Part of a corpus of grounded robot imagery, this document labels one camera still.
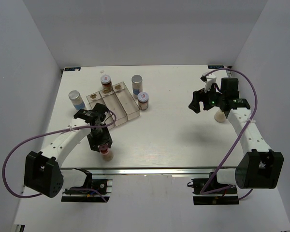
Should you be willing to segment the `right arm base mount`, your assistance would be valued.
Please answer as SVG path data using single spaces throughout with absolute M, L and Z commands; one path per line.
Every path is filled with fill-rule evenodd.
M 202 191 L 213 172 L 211 169 L 196 169 L 186 173 L 190 178 L 187 187 L 192 190 L 193 204 L 195 206 L 238 205 L 237 188 L 219 183 L 216 177 Z

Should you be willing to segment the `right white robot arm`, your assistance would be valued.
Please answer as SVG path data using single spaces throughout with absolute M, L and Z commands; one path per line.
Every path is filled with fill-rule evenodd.
M 241 189 L 274 189 L 277 186 L 283 165 L 283 155 L 274 151 L 265 142 L 256 123 L 251 119 L 252 111 L 246 99 L 239 97 L 237 78 L 222 78 L 221 85 L 216 77 L 202 76 L 205 87 L 193 92 L 188 106 L 199 113 L 200 103 L 205 111 L 218 107 L 233 126 L 237 143 L 243 150 L 243 158 L 236 168 L 221 168 L 210 174 L 209 188 L 219 193 L 226 186 Z

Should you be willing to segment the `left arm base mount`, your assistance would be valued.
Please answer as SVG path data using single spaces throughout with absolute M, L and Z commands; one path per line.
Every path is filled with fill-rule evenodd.
M 113 179 L 94 170 L 63 170 L 62 202 L 107 203 L 113 187 Z

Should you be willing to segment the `yellow cap white bottle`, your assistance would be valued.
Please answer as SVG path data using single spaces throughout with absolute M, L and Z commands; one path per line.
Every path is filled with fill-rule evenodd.
M 218 123 L 224 123 L 226 121 L 224 112 L 218 109 L 214 115 L 214 120 Z

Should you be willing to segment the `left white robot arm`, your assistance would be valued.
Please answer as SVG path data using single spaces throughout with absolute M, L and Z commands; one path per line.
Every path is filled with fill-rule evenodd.
M 92 151 L 107 155 L 113 143 L 108 127 L 115 121 L 115 113 L 101 103 L 91 110 L 76 112 L 68 128 L 50 145 L 26 156 L 24 185 L 49 198 L 55 197 L 64 183 L 61 167 L 67 156 L 85 137 Z

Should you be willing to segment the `pink cap spice bottle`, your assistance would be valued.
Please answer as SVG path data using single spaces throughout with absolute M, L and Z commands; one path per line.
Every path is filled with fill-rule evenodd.
M 111 161 L 114 157 L 111 149 L 109 148 L 107 144 L 99 146 L 99 151 L 101 152 L 102 158 L 105 161 Z

